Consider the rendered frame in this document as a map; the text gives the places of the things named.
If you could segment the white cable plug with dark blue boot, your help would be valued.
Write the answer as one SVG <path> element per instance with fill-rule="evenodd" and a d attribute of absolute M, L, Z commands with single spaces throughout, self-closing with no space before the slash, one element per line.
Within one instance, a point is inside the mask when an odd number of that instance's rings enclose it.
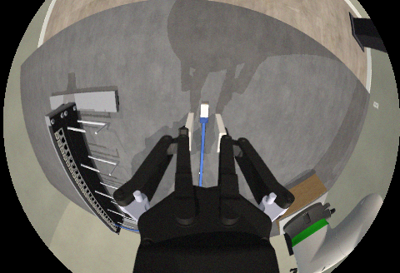
<path fill-rule="evenodd" d="M 200 123 L 208 123 L 208 104 L 201 104 Z"/>

